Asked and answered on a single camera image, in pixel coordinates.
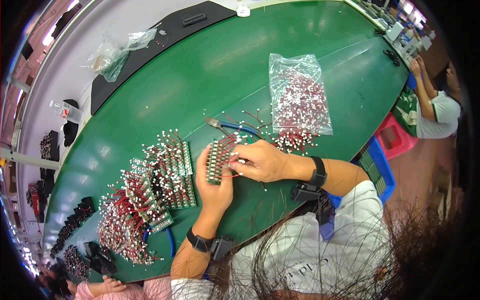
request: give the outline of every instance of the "white t-shirt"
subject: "white t-shirt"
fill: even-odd
[[[443,139],[452,135],[458,127],[461,107],[444,91],[439,91],[437,97],[430,100],[435,113],[435,120],[430,121],[421,116],[420,101],[417,101],[417,137],[421,139]]]
[[[390,247],[382,216],[382,203],[373,183],[364,181],[342,198],[335,214],[336,232],[330,240],[322,240],[313,213],[288,220],[269,241],[264,261],[268,280],[275,286],[276,278],[283,277],[291,290],[324,295],[343,290],[357,279],[372,280]],[[260,238],[234,255],[231,299],[257,298],[252,288],[252,265],[263,241]],[[176,279],[171,284],[174,300],[208,299],[214,286],[198,279]]]

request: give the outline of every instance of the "green workbench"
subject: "green workbench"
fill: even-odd
[[[254,122],[242,110],[260,109],[270,120],[268,56],[288,58],[315,54],[323,73],[333,136],[315,139],[309,155],[350,160],[363,147],[391,109],[408,75],[404,65],[395,67],[382,53],[390,48],[375,26],[349,5],[339,1],[284,3],[253,10],[248,18],[233,17],[200,31],[145,65],[126,81],[91,118],[66,158],[51,195],[44,227],[44,249],[53,245],[66,217],[80,199],[97,202],[110,192],[120,169],[142,157],[142,144],[156,144],[162,130],[178,128],[190,142],[193,163],[199,153],[222,133],[204,124],[204,117],[218,117],[224,110],[236,120]],[[293,181],[265,184],[234,179],[234,199],[218,228],[236,244],[269,227],[300,203],[289,199]],[[171,227],[176,247],[196,220],[198,208],[172,211]],[[99,213],[90,217],[66,242],[97,240]],[[165,232],[149,237],[148,250],[156,260],[147,270],[118,256],[125,282],[170,271],[172,259]],[[92,282],[101,276],[92,271]]]

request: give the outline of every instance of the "pink shirt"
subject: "pink shirt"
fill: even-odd
[[[144,281],[144,288],[137,284],[126,284],[127,288],[121,292],[103,294],[94,297],[88,289],[88,282],[83,281],[77,286],[75,300],[169,300],[172,299],[172,289],[169,277],[156,277]]]

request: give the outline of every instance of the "black anti-static mat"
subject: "black anti-static mat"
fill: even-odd
[[[196,24],[192,24],[187,27],[183,27],[183,20],[193,17],[199,14],[205,14],[207,19]],[[162,30],[165,30],[167,35],[162,36],[156,32],[155,38],[150,41],[148,48],[143,48],[136,51],[131,51],[123,69],[117,77],[117,80],[112,83],[108,83],[103,76],[97,76],[93,80],[92,84],[92,106],[91,113],[95,115],[96,112],[102,107],[106,100],[135,72],[141,67],[146,65],[158,54],[167,50],[170,46],[180,42],[184,38],[200,31],[210,25],[223,21],[227,18],[235,16],[237,13],[233,10],[225,8],[219,4],[207,1],[203,2],[177,12],[173,12],[166,16],[161,21],[151,28],[160,26]],[[156,42],[160,42],[166,45],[164,47],[157,47]]]

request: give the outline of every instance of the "blue-handled pliers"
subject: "blue-handled pliers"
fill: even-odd
[[[258,130],[256,129],[253,129],[253,128],[250,128],[250,127],[240,127],[241,125],[237,125],[237,124],[232,124],[232,123],[226,123],[226,122],[222,122],[222,121],[219,121],[215,118],[211,118],[211,117],[208,117],[208,118],[205,118],[205,122],[210,125],[210,126],[213,126],[215,128],[218,128],[220,129],[225,135],[230,135],[230,133],[228,133],[225,129],[223,129],[223,127],[227,127],[227,128],[232,128],[232,129],[236,129],[238,131],[243,131],[243,132],[248,132],[250,134],[254,134],[256,136],[258,136],[259,138],[261,138],[262,140],[264,140],[265,138],[260,134],[260,132],[258,132]]]
[[[144,240],[145,243],[147,242],[147,239],[148,239],[148,231],[151,230],[151,229],[152,229],[152,227],[150,225],[148,225],[145,232],[144,232],[143,240]],[[170,229],[170,227],[165,228],[165,230],[167,231],[168,239],[170,240],[170,257],[175,257],[175,252],[176,252],[175,251],[175,240],[173,239],[172,230]]]

